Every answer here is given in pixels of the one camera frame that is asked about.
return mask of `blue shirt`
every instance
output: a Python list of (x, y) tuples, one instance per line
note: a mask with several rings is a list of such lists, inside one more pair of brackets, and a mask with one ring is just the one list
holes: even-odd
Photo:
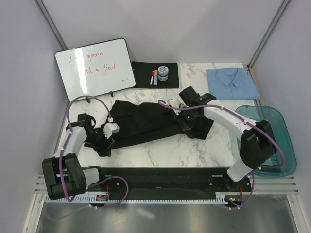
[(206, 70), (209, 92), (219, 100), (254, 100), (259, 98), (252, 77), (243, 68)]

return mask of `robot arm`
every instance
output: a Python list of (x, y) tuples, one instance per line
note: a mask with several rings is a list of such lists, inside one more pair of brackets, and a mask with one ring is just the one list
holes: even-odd
[[(222, 106), (220, 101), (213, 95), (206, 93), (200, 96), (191, 86), (183, 90), (179, 95), (184, 103), (191, 107), (205, 104)], [(177, 108), (181, 105), (178, 99), (170, 99), (168, 103)], [(179, 118), (185, 125), (190, 125), (189, 122), (198, 116), (204, 116), (221, 124), (241, 141), (240, 158), (227, 172), (233, 181), (238, 182), (252, 170), (259, 168), (260, 165), (276, 153), (276, 148), (273, 144), (264, 135), (245, 124), (245, 121), (260, 128), (274, 141), (275, 137), (269, 122), (265, 120), (256, 122), (238, 113), (234, 113), (244, 119), (244, 122), (242, 122), (236, 116), (224, 111), (222, 108), (204, 107), (203, 110), (202, 108), (198, 108), (186, 111), (174, 111), (179, 115)]]
[[(221, 106), (221, 103), (213, 95), (206, 93), (200, 96), (191, 86), (183, 90), (179, 95), (187, 106), (195, 107), (207, 103), (209, 105)], [(170, 99), (168, 103), (176, 108), (180, 108), (181, 106), (181, 102), (177, 98)], [(196, 117), (203, 116), (212, 122), (216, 121), (220, 123), (241, 141), (240, 158), (227, 171), (229, 177), (235, 182), (241, 180), (253, 169), (260, 167), (261, 164), (276, 152), (276, 148), (264, 135), (245, 124), (245, 122), (238, 120), (232, 114), (224, 111), (222, 107), (220, 109), (217, 107), (198, 107), (191, 110), (178, 111), (175, 109), (174, 111), (177, 115), (176, 119), (180, 122), (184, 130), (192, 127), (191, 122)], [(255, 122), (241, 115), (239, 116), (275, 140), (271, 125), (267, 121)], [(95, 119), (90, 115), (80, 114), (78, 121), (71, 124), (72, 133), (68, 126), (66, 128), (66, 138), (69, 134), (72, 134), (72, 136), (66, 145), (66, 154), (62, 156), (61, 165), (63, 170), (65, 170), (64, 180), (69, 196), (85, 193), (86, 188), (90, 184), (99, 180), (100, 169), (98, 167), (82, 169), (80, 166), (77, 155), (82, 145), (84, 144), (86, 147), (93, 148), (101, 157), (111, 156), (111, 149), (115, 143), (111, 135), (119, 131), (116, 123), (109, 121), (101, 129), (94, 128), (95, 124), (92, 125), (92, 121), (95, 122)], [(59, 175), (59, 156), (64, 149), (63, 147), (65, 147), (64, 143), (52, 158), (45, 159), (42, 162), (47, 192), (52, 200), (65, 196)]]
[(102, 129), (94, 128), (92, 121), (95, 119), (87, 114), (80, 114), (78, 121), (72, 123), (72, 136), (65, 146), (65, 141), (70, 132), (66, 127), (66, 139), (63, 141), (61, 148), (52, 158), (43, 160), (42, 169), (47, 187), (47, 192), (52, 200), (65, 197), (59, 175), (59, 156), (61, 151), (66, 147), (65, 155), (62, 157), (65, 185), (69, 196), (83, 194), (86, 187), (99, 180), (99, 168), (89, 167), (82, 169), (77, 155), (82, 145), (93, 148), (99, 156), (111, 156), (111, 148), (114, 140), (111, 138), (113, 133), (119, 131), (116, 123), (107, 123)]

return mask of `wire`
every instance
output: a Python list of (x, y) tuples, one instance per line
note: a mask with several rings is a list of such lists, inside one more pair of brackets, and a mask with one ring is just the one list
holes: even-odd
[(235, 113), (234, 111), (231, 111), (230, 109), (224, 108), (222, 106), (219, 105), (214, 105), (214, 104), (203, 104), (203, 105), (197, 105), (197, 106), (193, 106), (193, 107), (186, 107), (186, 108), (176, 108), (176, 107), (172, 107), (172, 106), (168, 106), (167, 103), (163, 100), (158, 100), (158, 103), (168, 109), (173, 109), (173, 110), (180, 110), (180, 111), (185, 111), (185, 110), (192, 110), (192, 109), (198, 109), (198, 108), (205, 108), (205, 107), (209, 107), (209, 108), (218, 108), (221, 110), (225, 110), (226, 112), (230, 113), (231, 115), (235, 116), (237, 119), (239, 119), (242, 122), (245, 122), (246, 125), (252, 127), (253, 129), (255, 129), (256, 131), (258, 131), (259, 133), (261, 133), (262, 135), (264, 135), (277, 149), (277, 151), (280, 153), (281, 157), (282, 157), (282, 162), (280, 165), (278, 166), (270, 166), (270, 165), (261, 165), (261, 167), (268, 167), (268, 168), (282, 168), (285, 165), (285, 155), (282, 151), (282, 149), (279, 147), (279, 145), (275, 142), (275, 140), (272, 139), (272, 137), (270, 137), (266, 132), (264, 132), (263, 130), (259, 129), (257, 126), (252, 125), (251, 123), (245, 121), (245, 119), (243, 117), (241, 117), (239, 114)]
[(240, 205), (234, 203), (233, 201), (230, 201), (230, 202), (231, 202), (233, 205), (240, 207), (240, 206), (242, 205), (242, 203), (243, 203), (243, 197), (241, 196), (241, 204), (240, 204)]
[(124, 183), (125, 183), (125, 185), (126, 185), (126, 193), (125, 193), (124, 197), (123, 197), (120, 201), (118, 201), (118, 202), (116, 202), (116, 203), (114, 203), (114, 204), (112, 204), (112, 205), (98, 206), (97, 208), (100, 208), (100, 209), (107, 209), (107, 208), (111, 208), (111, 207), (117, 206), (117, 205), (119, 205), (122, 201), (124, 201), (124, 199), (127, 197), (127, 195), (128, 195), (128, 190), (129, 190), (129, 188), (128, 188), (128, 183), (127, 183), (126, 180), (125, 180), (124, 178), (122, 178), (121, 176), (110, 176), (110, 177), (104, 179), (103, 181), (100, 181), (100, 182), (98, 182), (98, 183), (93, 183), (93, 184), (91, 184), (89, 187), (98, 186), (98, 185), (100, 185), (100, 184), (102, 184), (102, 183), (104, 183), (104, 182), (106, 182), (106, 181), (109, 181), (110, 179), (113, 179), (113, 178), (117, 178), (117, 179), (120, 179), (120, 180), (123, 180), (123, 181), (124, 181)]
[(242, 196), (242, 193), (243, 193), (243, 189), (242, 189), (242, 187), (240, 186), (240, 194), (238, 195), (238, 198)]
[(72, 135), (73, 135), (72, 125), (71, 125), (70, 118), (69, 118), (69, 111), (70, 111), (70, 108), (71, 108), (71, 106), (72, 106), (72, 104), (73, 104), (74, 102), (76, 102), (78, 99), (86, 98), (86, 97), (91, 98), (91, 99), (96, 99), (96, 100), (98, 100), (100, 103), (102, 103), (103, 106), (104, 106), (104, 107), (106, 108), (106, 110), (108, 111), (109, 118), (112, 118), (112, 117), (111, 117), (111, 113), (110, 113), (110, 111), (109, 111), (107, 105), (106, 105), (102, 100), (100, 100), (99, 98), (97, 98), (97, 97), (95, 97), (95, 96), (89, 96), (89, 95), (79, 96), (79, 97), (75, 98), (73, 101), (71, 101), (71, 102), (69, 103), (68, 109), (67, 109), (67, 111), (66, 111), (66, 116), (67, 116), (67, 121), (68, 121), (68, 125), (69, 125), (69, 128), (70, 128), (70, 134), (68, 135), (67, 139), (66, 139), (65, 142), (64, 142), (64, 145), (63, 145), (63, 148), (62, 148), (62, 150), (61, 150), (61, 152), (60, 152), (60, 154), (59, 154), (59, 160), (58, 160), (60, 180), (61, 180), (61, 183), (62, 183), (62, 187), (63, 187), (63, 191), (64, 191), (64, 194), (65, 194), (66, 200), (67, 200), (68, 202), (72, 202), (72, 200), (74, 199), (74, 196), (73, 196), (72, 198), (70, 198), (69, 195), (68, 195), (68, 191), (67, 191), (66, 184), (65, 184), (64, 172), (63, 172), (62, 158), (63, 158), (64, 152), (65, 152), (65, 150), (66, 150), (66, 147), (67, 147), (67, 145), (68, 145), (68, 143), (69, 143), (69, 141), (70, 141), (70, 139), (71, 139), (71, 137), (72, 137)]
[(241, 203), (241, 205), (239, 205), (238, 207), (231, 207), (231, 209), (238, 209), (238, 208), (241, 208), (243, 207), (246, 203), (248, 203), (250, 197), (252, 196), (253, 192), (254, 192), (254, 187), (255, 187), (255, 177), (254, 177), (254, 174), (251, 174), (252, 176), (252, 189), (251, 189), (251, 192), (249, 193), (248, 197), (246, 198), (246, 200)]
[(102, 184), (102, 183), (104, 183), (104, 182), (106, 182), (106, 181), (108, 181), (108, 180), (111, 180), (111, 179), (120, 179), (120, 180), (124, 181), (124, 183), (125, 183), (125, 185), (126, 185), (126, 193), (125, 193), (124, 197), (123, 197), (120, 201), (118, 201), (118, 202), (116, 202), (116, 203), (114, 203), (114, 204), (111, 204), (111, 205), (107, 205), (107, 206), (106, 206), (106, 205), (105, 205), (105, 206), (92, 206), (92, 205), (82, 206), (82, 207), (80, 207), (80, 208), (78, 208), (78, 209), (76, 209), (76, 210), (70, 212), (69, 214), (67, 214), (67, 215), (65, 215), (65, 216), (62, 216), (62, 217), (59, 217), (59, 218), (52, 218), (52, 217), (50, 217), (50, 216), (48, 215), (48, 213), (47, 213), (47, 207), (46, 207), (46, 208), (44, 209), (44, 215), (46, 216), (46, 218), (47, 218), (48, 220), (56, 222), (56, 221), (60, 221), (60, 220), (62, 220), (62, 219), (64, 219), (64, 218), (67, 218), (67, 217), (69, 217), (70, 215), (73, 215), (73, 214), (79, 212), (80, 210), (83, 210), (83, 209), (86, 209), (86, 208), (89, 208), (89, 207), (93, 207), (93, 208), (95, 208), (95, 209), (107, 209), (107, 208), (111, 208), (111, 207), (114, 207), (114, 206), (119, 205), (122, 201), (125, 200), (125, 198), (126, 198), (127, 195), (128, 195), (128, 191), (129, 191), (128, 183), (127, 183), (127, 181), (126, 181), (123, 177), (121, 177), (121, 176), (110, 176), (110, 177), (108, 177), (108, 178), (106, 178), (106, 179), (104, 179), (104, 180), (102, 180), (102, 181), (100, 181), (100, 182), (98, 182), (98, 183), (93, 183), (93, 184), (89, 185), (88, 187), (90, 188), (90, 187), (98, 186), (98, 185), (100, 185), (100, 184)]

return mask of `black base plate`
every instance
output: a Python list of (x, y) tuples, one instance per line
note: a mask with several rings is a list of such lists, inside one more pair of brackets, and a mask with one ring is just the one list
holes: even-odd
[[(220, 168), (101, 168), (101, 179), (121, 176), (129, 184), (127, 200), (197, 200), (215, 199), (216, 192), (239, 193), (251, 190), (244, 177), (233, 182), (227, 175), (228, 167)], [(122, 199), (126, 185), (120, 179), (111, 179), (110, 199)], [(106, 191), (107, 184), (89, 191)]]

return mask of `shirt collar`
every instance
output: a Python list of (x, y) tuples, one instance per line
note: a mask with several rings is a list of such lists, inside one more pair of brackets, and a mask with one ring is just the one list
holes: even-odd
[(239, 87), (243, 74), (241, 69), (225, 68), (219, 69), (216, 72), (216, 78), (219, 79), (225, 86), (229, 86), (232, 83), (235, 87)]

